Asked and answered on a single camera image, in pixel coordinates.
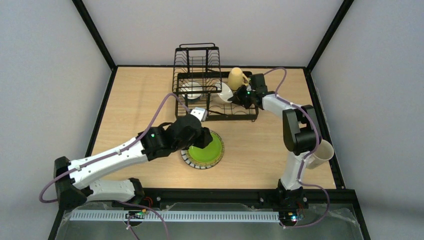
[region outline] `black dish rack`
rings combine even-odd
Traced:
[[[229,71],[221,71],[220,49],[214,43],[180,44],[175,49],[173,62],[172,92],[190,109],[206,109],[206,121],[251,120],[258,118],[259,109],[228,103],[219,104],[212,101],[212,95],[222,90],[215,83],[227,82]],[[250,76],[252,72],[243,71]],[[201,94],[196,100],[189,99],[189,94]],[[175,101],[175,117],[186,115],[185,109]]]

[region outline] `cable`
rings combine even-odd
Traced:
[[[265,75],[267,75],[267,74],[269,74],[270,72],[273,72],[273,71],[275,71],[275,70],[278,70],[278,69],[282,69],[282,70],[284,70],[284,76],[282,77],[282,80],[279,82],[279,84],[278,84],[278,86],[277,86],[277,88],[275,89],[275,96],[277,96],[277,94],[278,94],[278,90],[280,89],[280,87],[281,87],[281,85],[283,84],[283,82],[284,82],[284,80],[286,79],[286,77],[287,77],[287,69],[285,69],[284,67],[276,67],[276,68],[274,68],[274,69],[271,69],[271,70],[269,70],[269,71],[267,71],[267,72],[265,72],[263,75],[265,76]]]
[[[151,208],[153,206],[153,200],[150,197],[148,197],[148,196],[146,196],[144,199],[147,199],[148,200],[148,204],[149,204],[148,207]]]
[[[163,226],[165,227],[166,239],[167,240],[170,240],[170,233],[168,231],[167,224],[165,223],[164,218],[159,214],[159,212],[153,210],[152,208],[150,208],[148,206],[143,206],[143,205],[138,205],[138,204],[132,204],[132,203],[123,202],[123,201],[116,201],[116,202],[117,203],[120,203],[120,204],[123,204],[123,205],[130,206],[130,207],[135,207],[135,208],[140,208],[140,209],[146,209],[146,210],[149,210],[150,212],[156,214],[156,216],[162,221]],[[127,228],[128,228],[128,226],[130,225],[130,219],[129,219],[129,217],[128,217],[128,221],[126,222],[126,224],[127,224]]]
[[[298,213],[297,213],[297,214],[299,214],[300,210],[302,210],[302,214],[303,214],[303,216],[305,216],[305,209],[304,209],[304,207],[302,206],[302,204],[300,204],[299,202],[296,202],[296,203],[297,203],[297,205],[299,206],[299,211],[298,211]]]
[[[308,152],[307,154],[305,154],[305,156],[303,156],[303,161],[300,163],[300,167],[299,167],[299,171],[297,172],[297,181],[299,182],[300,185],[304,186],[304,187],[314,187],[314,188],[318,188],[321,189],[324,194],[325,197],[327,198],[327,207],[325,208],[325,212],[324,214],[316,221],[306,224],[306,225],[301,225],[301,226],[285,226],[280,222],[280,225],[285,228],[285,229],[299,229],[299,228],[307,228],[307,227],[311,227],[314,226],[316,224],[318,224],[319,222],[321,222],[329,213],[330,210],[330,196],[329,193],[325,190],[325,188],[323,188],[322,186],[316,185],[316,184],[308,184],[308,183],[303,183],[300,179],[301,179],[301,175],[302,175],[302,169],[305,165],[305,160],[307,159],[307,157],[309,157],[310,155],[312,155],[313,153],[315,153],[315,151],[317,151],[317,148],[320,144],[320,136],[318,135],[318,131],[317,131],[317,127],[315,126],[314,122],[312,121],[311,117],[306,113],[305,110],[303,110],[300,106],[293,104],[292,102],[289,102],[287,100],[285,100],[284,98],[280,97],[277,94],[277,91],[275,91],[275,96],[278,100],[282,101],[285,104],[288,104],[296,109],[298,109],[309,121],[310,125],[312,126],[313,132],[315,133],[315,147],[313,148],[312,151]]]
[[[133,227],[130,225],[130,220],[133,218],[133,216],[128,216],[128,220],[126,221],[126,229],[128,229],[131,234],[134,236],[135,239],[140,240],[140,238],[137,236],[137,234],[134,232]]]
[[[153,125],[153,123],[155,122],[155,120],[156,120],[156,118],[158,117],[158,115],[159,115],[159,112],[161,111],[161,109],[162,109],[162,107],[165,105],[165,102],[167,101],[167,99],[169,98],[169,97],[174,97],[178,102],[179,102],[179,104],[181,104],[182,105],[182,107],[188,112],[188,113],[190,113],[190,109],[186,106],[186,105],[184,105],[184,103],[178,98],[178,96],[177,95],[175,95],[175,94],[173,94],[173,93],[168,93],[164,98],[163,98],[163,100],[162,100],[162,102],[160,103],[160,105],[159,105],[159,107],[157,108],[157,110],[156,110],[156,112],[154,113],[154,115],[153,115],[153,118],[151,119],[151,121],[150,121],[150,123],[147,125],[147,127],[146,127],[146,129],[143,131],[143,133],[139,136],[139,137],[137,137],[137,139],[135,139],[135,141],[133,141],[132,143],[130,143],[130,144],[128,144],[127,146],[125,146],[125,147],[123,147],[122,149],[120,149],[119,151],[122,153],[123,151],[126,151],[126,150],[128,150],[128,149],[130,149],[132,146],[134,146],[138,141],[140,141],[146,134],[147,134],[147,132],[148,132],[148,130],[152,127],[152,125]],[[106,154],[106,155],[104,155],[104,156],[100,156],[100,157],[98,157],[98,158],[95,158],[95,159],[93,159],[93,160],[91,160],[91,161],[88,161],[88,162],[86,162],[86,163],[84,163],[84,164],[81,164],[81,168],[84,168],[84,167],[87,167],[88,165],[91,165],[91,164],[94,164],[94,163],[97,163],[98,161],[101,161],[101,160],[104,160],[104,159],[107,159],[107,158],[110,158],[110,157],[112,157],[112,156],[115,156],[115,155],[117,155],[118,153],[116,152],[116,151],[114,151],[114,152],[111,152],[111,153],[109,153],[109,154]],[[71,174],[71,173],[73,173],[73,172],[75,172],[77,169],[75,169],[75,168],[73,168],[73,169],[71,169],[71,170],[68,170],[68,171],[66,171],[66,172],[64,172],[64,173],[62,173],[62,174],[60,174],[59,176],[57,176],[57,177],[55,177],[53,180],[51,180],[50,182],[48,182],[47,183],[47,185],[46,186],[44,186],[43,187],[43,189],[41,190],[41,192],[40,192],[40,194],[39,194],[39,196],[38,196],[38,200],[40,201],[40,202],[42,202],[42,203],[44,203],[44,204],[49,204],[49,203],[54,203],[54,202],[57,202],[58,201],[58,199],[52,199],[52,200],[44,200],[43,199],[43,195],[44,195],[44,193],[46,192],[46,190],[51,186],[51,185],[53,185],[55,182],[57,182],[57,181],[59,181],[61,178],[63,178],[64,176],[66,176],[66,175],[69,175],[69,174]]]

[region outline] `wooden tabletop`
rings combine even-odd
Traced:
[[[264,73],[268,69],[244,71]],[[282,70],[266,75],[269,90],[283,77]],[[172,92],[171,67],[119,67],[100,124],[92,154],[98,154],[144,131],[164,96]],[[288,69],[279,94],[291,102],[312,104],[302,69]],[[175,99],[164,105],[153,126],[175,121]],[[222,160],[210,169],[188,166],[179,152],[169,157],[133,165],[104,177],[107,180],[138,178],[145,188],[273,189],[284,172],[288,151],[283,143],[282,120],[261,110],[255,122],[206,121],[225,146]],[[330,165],[306,169],[305,183],[335,189]]]

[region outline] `cup handle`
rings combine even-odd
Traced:
[[[249,85],[249,78],[243,73],[243,84],[245,86]]]

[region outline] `yellow cup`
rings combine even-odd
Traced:
[[[234,67],[231,69],[228,75],[228,87],[235,91],[237,90],[241,85],[248,85],[249,79],[246,77],[246,75],[243,74],[243,71],[239,67]]]

